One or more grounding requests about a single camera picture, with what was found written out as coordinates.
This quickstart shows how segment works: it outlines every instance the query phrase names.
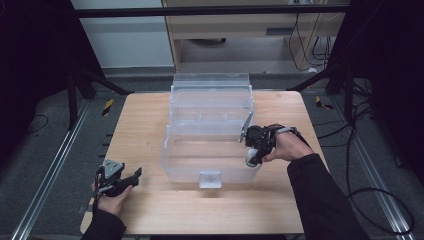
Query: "person's right hand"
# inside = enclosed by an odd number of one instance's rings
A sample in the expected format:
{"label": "person's right hand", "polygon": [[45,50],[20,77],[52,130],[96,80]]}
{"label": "person's right hand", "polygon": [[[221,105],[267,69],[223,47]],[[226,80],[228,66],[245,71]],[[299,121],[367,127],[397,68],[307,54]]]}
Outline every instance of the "person's right hand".
{"label": "person's right hand", "polygon": [[133,186],[129,185],[120,195],[116,197],[108,197],[106,195],[102,195],[99,198],[97,209],[103,210],[119,217],[122,205],[124,204],[125,199],[130,195],[132,189]]}
{"label": "person's right hand", "polygon": [[274,159],[293,161],[306,155],[313,154],[314,151],[308,147],[292,132],[283,132],[276,136],[276,147],[274,151],[262,158],[263,162],[270,162]]}

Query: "metal rod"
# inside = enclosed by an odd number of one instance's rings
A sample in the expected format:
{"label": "metal rod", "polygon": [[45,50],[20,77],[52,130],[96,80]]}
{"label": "metal rod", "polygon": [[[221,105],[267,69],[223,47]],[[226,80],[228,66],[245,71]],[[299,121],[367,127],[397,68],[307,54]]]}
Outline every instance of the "metal rod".
{"label": "metal rod", "polygon": [[125,90],[123,88],[120,88],[120,87],[116,86],[115,84],[109,82],[108,80],[106,80],[106,79],[104,79],[104,78],[102,78],[100,76],[97,76],[96,74],[90,72],[87,69],[81,69],[81,73],[83,75],[85,75],[86,77],[88,77],[88,78],[90,78],[90,79],[92,79],[92,80],[94,80],[94,81],[102,84],[103,86],[105,86],[105,87],[111,89],[112,91],[114,91],[116,93],[119,93],[121,95],[129,95],[131,93],[134,93],[133,91],[127,91],[127,90]]}
{"label": "metal rod", "polygon": [[277,13],[339,13],[360,9],[363,6],[349,4],[310,5],[256,5],[256,6],[208,6],[165,8],[121,8],[121,9],[76,9],[73,11],[49,12],[61,16],[78,18],[153,17],[186,15],[231,15],[231,14],[277,14]]}
{"label": "metal rod", "polygon": [[65,162],[66,156],[69,153],[69,150],[78,134],[78,131],[84,121],[87,110],[89,108],[90,102],[87,100],[83,101],[83,106],[80,110],[80,118],[76,122],[75,127],[72,130],[69,130],[65,136],[65,139],[62,142],[56,156],[50,165],[49,170],[46,173],[43,181],[40,184],[40,187],[37,190],[34,198],[31,201],[28,209],[25,212],[24,217],[21,219],[19,225],[12,234],[12,240],[25,240],[28,238],[32,227],[34,226],[35,221],[37,220],[38,215],[41,212],[41,209],[46,202],[46,199],[50,193],[50,190],[59,175],[60,169],[62,168],[63,163]]}
{"label": "metal rod", "polygon": [[336,72],[337,70],[340,70],[340,67],[341,67],[341,64],[337,64],[337,63],[329,65],[326,69],[310,77],[308,80],[301,82],[300,84],[294,87],[287,88],[287,91],[300,92],[306,89],[307,87],[311,86],[312,84],[320,81],[321,79],[331,76],[332,74],[334,74],[334,72]]}

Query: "stacked plastic bins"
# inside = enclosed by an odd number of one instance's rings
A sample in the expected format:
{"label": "stacked plastic bins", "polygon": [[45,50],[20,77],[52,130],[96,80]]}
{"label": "stacked plastic bins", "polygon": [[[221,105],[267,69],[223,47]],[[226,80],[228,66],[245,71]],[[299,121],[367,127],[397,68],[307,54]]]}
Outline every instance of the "stacked plastic bins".
{"label": "stacked plastic bins", "polygon": [[248,148],[238,141],[254,110],[248,74],[176,74],[169,107],[160,164],[170,181],[200,188],[254,181],[260,165],[246,165]]}

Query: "black sleeve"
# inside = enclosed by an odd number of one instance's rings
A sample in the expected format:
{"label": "black sleeve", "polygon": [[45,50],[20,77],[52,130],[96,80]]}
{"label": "black sleeve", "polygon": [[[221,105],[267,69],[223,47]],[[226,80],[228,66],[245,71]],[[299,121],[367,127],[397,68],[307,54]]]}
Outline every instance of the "black sleeve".
{"label": "black sleeve", "polygon": [[292,161],[287,172],[306,239],[369,239],[318,154]]}
{"label": "black sleeve", "polygon": [[81,240],[118,240],[122,239],[125,225],[117,216],[97,209],[93,220]]}

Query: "black pole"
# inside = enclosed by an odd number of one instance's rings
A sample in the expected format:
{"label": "black pole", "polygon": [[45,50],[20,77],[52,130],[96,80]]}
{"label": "black pole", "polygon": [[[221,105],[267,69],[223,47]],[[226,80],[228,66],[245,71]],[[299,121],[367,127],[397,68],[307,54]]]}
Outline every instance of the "black pole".
{"label": "black pole", "polygon": [[231,14],[278,14],[278,13],[339,13],[354,11],[349,4],[319,5],[257,5],[257,6],[208,6],[165,8],[121,8],[121,9],[76,9],[74,11],[49,12],[77,18],[153,17],[187,15],[231,15]]}
{"label": "black pole", "polygon": [[71,130],[75,123],[78,120],[78,107],[77,107],[77,97],[75,90],[75,82],[72,79],[72,71],[67,69],[66,76],[66,85],[68,88],[68,103],[69,103],[69,127],[68,130]]}
{"label": "black pole", "polygon": [[345,78],[345,109],[344,114],[349,123],[354,124],[354,119],[352,116],[353,110],[353,71],[352,66],[346,66],[345,70],[346,78]]}
{"label": "black pole", "polygon": [[303,89],[311,86],[312,84],[320,81],[323,78],[327,78],[329,76],[331,76],[331,74],[335,73],[336,71],[339,70],[340,68],[340,64],[332,64],[329,65],[326,69],[322,70],[321,72],[315,74],[314,76],[310,77],[308,80],[300,83],[299,85],[296,85],[294,87],[291,88],[287,88],[286,91],[297,91],[300,92]]}
{"label": "black pole", "polygon": [[129,95],[131,93],[134,93],[133,91],[128,91],[128,90],[125,90],[123,88],[120,88],[120,87],[116,86],[115,84],[107,81],[106,79],[104,79],[104,78],[102,78],[100,76],[97,76],[96,74],[90,72],[87,69],[82,68],[81,69],[81,73],[83,75],[85,75],[86,77],[90,78],[91,80],[96,81],[96,82],[102,84],[103,86],[111,89],[112,91],[114,91],[114,92],[116,92],[118,94]]}

